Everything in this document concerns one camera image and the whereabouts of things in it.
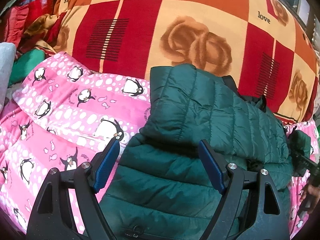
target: blue gripper pad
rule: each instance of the blue gripper pad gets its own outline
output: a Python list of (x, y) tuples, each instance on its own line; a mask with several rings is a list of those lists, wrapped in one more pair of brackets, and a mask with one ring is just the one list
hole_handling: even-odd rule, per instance
[[(109, 144), (106, 146), (104, 151), (110, 147)], [(96, 170), (95, 182), (93, 184), (93, 191), (97, 194), (100, 189), (106, 186), (110, 173), (112, 171), (113, 166), (116, 163), (116, 160), (120, 153), (120, 143), (119, 141), (114, 141), (110, 149), (108, 150), (106, 156), (104, 157), (103, 161), (101, 162), (99, 168)]]
[(223, 194), (226, 187), (223, 183), (223, 174), (220, 170), (218, 164), (210, 154), (209, 149), (203, 143), (203, 141), (199, 142), (198, 145), (198, 154), (199, 158), (202, 162), (202, 165), (205, 171), (208, 174), (209, 180), (212, 186), (219, 191), (220, 194)]

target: human hand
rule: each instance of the human hand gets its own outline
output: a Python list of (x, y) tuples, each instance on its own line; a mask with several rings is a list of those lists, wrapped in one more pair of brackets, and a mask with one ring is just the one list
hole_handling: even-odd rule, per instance
[(300, 202), (302, 202), (306, 198), (307, 193), (309, 193), (311, 196), (313, 196), (313, 200), (312, 200), (310, 208), (308, 210), (308, 214), (311, 214), (313, 212), (313, 210), (315, 209), (317, 203), (319, 202), (320, 188), (307, 184), (303, 189), (303, 194), (300, 198)]

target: pink fabric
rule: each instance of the pink fabric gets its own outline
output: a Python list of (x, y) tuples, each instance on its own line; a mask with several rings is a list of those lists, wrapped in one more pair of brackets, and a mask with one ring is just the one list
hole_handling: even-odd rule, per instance
[[(301, 130), (306, 133), (308, 136), (311, 137), (311, 152), (310, 152), (310, 159), (316, 161), (316, 155), (319, 154), (319, 146), (316, 137), (316, 124), (313, 119), (307, 122), (296, 123), (293, 125), (285, 125), (288, 132), (287, 135), (292, 133), (293, 128), (297, 126), (297, 130)], [(290, 230), (290, 239), (293, 238), (300, 228), (305, 224), (308, 220), (308, 215), (304, 217), (303, 220), (297, 215), (297, 212), (300, 207), (300, 198), (303, 192), (303, 188), (307, 183), (307, 179), (310, 176), (310, 173), (307, 171), (303, 178), (301, 177), (292, 177), (291, 182), (289, 183), (288, 187), (290, 190), (290, 199), (291, 199), (291, 210), (290, 210), (290, 218), (289, 218), (289, 230)]]
[[(69, 77), (74, 77), (75, 67), (82, 69), (77, 80)], [(134, 96), (128, 88), (136, 83), (140, 90), (134, 90), (139, 91)], [(0, 173), (0, 207), (21, 230), (26, 231), (35, 197), (49, 169), (75, 168), (74, 163), (63, 163), (76, 152), (77, 165), (90, 161), (113, 136), (123, 151), (149, 116), (149, 88), (145, 80), (93, 74), (64, 53), (44, 60), (28, 75), (0, 116), (0, 169), (8, 165), (5, 175)], [(25, 172), (21, 174), (23, 160)], [(96, 195), (98, 201), (116, 166), (106, 187)], [(77, 228), (83, 232), (74, 190), (70, 190), (70, 201)]]

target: dark green fabric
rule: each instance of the dark green fabric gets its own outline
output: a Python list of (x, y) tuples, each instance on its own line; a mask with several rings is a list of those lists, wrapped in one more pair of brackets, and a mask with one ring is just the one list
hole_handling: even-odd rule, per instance
[[(118, 239), (136, 225), (154, 236), (201, 237), (221, 197), (198, 159), (201, 139), (227, 162), (266, 168), (281, 199), (290, 203), (289, 148), (281, 122), (269, 110), (262, 112), (222, 78), (189, 64), (154, 67), (150, 74), (150, 117), (129, 141), (100, 202)], [(246, 197), (244, 191), (241, 206)], [(237, 231), (236, 220), (232, 233)]]
[(26, 76), (28, 76), (29, 73), (42, 61), (44, 61), (44, 52), (42, 50), (33, 49), (23, 54), (13, 63), (8, 87), (23, 81)]

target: green puffer jacket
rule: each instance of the green puffer jacket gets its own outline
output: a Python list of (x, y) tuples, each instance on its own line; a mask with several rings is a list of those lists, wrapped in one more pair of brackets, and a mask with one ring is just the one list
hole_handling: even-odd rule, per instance
[[(117, 239), (128, 238), (135, 226), (144, 239), (201, 237), (221, 197), (197, 157), (201, 139), (227, 162), (267, 169), (289, 210), (292, 162), (282, 124), (269, 110), (189, 64), (152, 68), (150, 84), (151, 115), (128, 143), (100, 202)], [(231, 234), (237, 231), (236, 220)]]

